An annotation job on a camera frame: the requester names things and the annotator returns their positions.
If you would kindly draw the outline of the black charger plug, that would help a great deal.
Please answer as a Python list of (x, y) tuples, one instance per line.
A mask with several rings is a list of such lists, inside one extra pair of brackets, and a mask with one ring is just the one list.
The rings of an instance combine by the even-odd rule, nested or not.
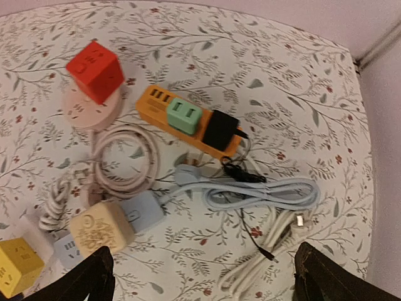
[[(202, 142), (209, 147), (224, 151), (228, 148), (234, 136), (241, 137), (250, 142), (247, 133), (239, 129), (239, 120), (219, 110), (214, 110), (211, 114), (208, 124), (202, 138)], [(239, 164), (235, 164), (228, 156), (220, 159), (224, 173), (238, 182), (248, 183), (266, 183), (263, 175), (247, 172)]]

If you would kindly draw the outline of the blue-grey power strip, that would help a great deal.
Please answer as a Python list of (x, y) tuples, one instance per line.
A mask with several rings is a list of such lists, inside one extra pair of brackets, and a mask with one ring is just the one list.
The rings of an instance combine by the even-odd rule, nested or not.
[[(117, 203), (120, 205), (128, 222), (132, 225), (135, 235), (157, 225), (164, 218), (164, 212), (159, 201), (150, 191), (142, 192), (128, 200), (111, 203)], [(70, 269), (79, 264), (84, 258), (85, 257), (80, 253), (80, 258), (74, 260), (71, 264), (67, 266), (64, 266), (62, 262), (61, 264), (65, 268)]]

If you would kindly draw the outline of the beige cube socket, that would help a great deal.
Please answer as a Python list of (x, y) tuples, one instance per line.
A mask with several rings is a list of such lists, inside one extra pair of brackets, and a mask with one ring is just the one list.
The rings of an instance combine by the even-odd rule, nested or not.
[(123, 209), (117, 203), (100, 202), (70, 220), (70, 233), (83, 257), (102, 246), (115, 254), (129, 245), (135, 236)]

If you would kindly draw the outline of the orange power strip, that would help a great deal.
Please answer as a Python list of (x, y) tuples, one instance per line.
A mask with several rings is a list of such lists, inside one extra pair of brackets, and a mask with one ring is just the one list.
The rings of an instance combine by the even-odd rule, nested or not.
[(156, 85), (147, 87), (135, 108), (144, 121), (216, 159), (232, 157), (248, 138), (237, 118), (202, 108)]

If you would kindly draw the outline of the white multi-switch power strip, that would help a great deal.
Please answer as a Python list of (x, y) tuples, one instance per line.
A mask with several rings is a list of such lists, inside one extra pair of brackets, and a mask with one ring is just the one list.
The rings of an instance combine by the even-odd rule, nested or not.
[(71, 208), (68, 201), (74, 180), (62, 177), (50, 188), (38, 212), (24, 213), (16, 221), (15, 238), (22, 237), (45, 262), (58, 259), (64, 266), (80, 258), (69, 231)]

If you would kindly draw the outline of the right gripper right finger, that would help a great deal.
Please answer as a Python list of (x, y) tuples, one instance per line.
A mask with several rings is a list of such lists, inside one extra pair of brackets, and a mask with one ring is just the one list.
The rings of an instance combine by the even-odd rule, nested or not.
[(398, 300), (399, 298), (358, 278), (307, 242), (295, 257), (296, 300)]

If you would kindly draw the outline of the red cube socket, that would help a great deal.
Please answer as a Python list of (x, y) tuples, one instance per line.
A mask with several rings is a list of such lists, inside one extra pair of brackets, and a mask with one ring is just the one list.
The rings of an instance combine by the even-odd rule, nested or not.
[(78, 88), (99, 105), (124, 82), (117, 55), (96, 41), (89, 43), (68, 62), (66, 70)]

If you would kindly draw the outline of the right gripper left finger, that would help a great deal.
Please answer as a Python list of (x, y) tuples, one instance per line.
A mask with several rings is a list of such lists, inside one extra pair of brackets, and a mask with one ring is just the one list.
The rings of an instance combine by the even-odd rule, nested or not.
[(59, 280), (25, 300), (112, 300), (115, 291), (113, 264), (109, 247), (102, 246)]

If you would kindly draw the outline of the yellow cube socket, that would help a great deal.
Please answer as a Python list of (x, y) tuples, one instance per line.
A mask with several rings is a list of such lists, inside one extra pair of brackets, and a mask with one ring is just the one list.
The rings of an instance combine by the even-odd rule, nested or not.
[(1, 293), (13, 298), (31, 287), (44, 261), (24, 238), (1, 241)]

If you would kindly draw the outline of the mint green adapter plug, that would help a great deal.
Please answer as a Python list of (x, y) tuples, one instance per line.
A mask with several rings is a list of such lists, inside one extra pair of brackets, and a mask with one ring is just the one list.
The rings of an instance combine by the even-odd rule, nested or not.
[(179, 97), (174, 98), (167, 107), (167, 123), (187, 135), (197, 132), (201, 117), (200, 107)]

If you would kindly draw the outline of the pink round power strip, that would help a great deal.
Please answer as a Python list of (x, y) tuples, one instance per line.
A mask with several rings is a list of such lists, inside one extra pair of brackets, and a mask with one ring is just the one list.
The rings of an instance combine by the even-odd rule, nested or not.
[(100, 105), (72, 83), (62, 100), (63, 115), (78, 130), (101, 131), (109, 127), (119, 116), (122, 107), (120, 88)]

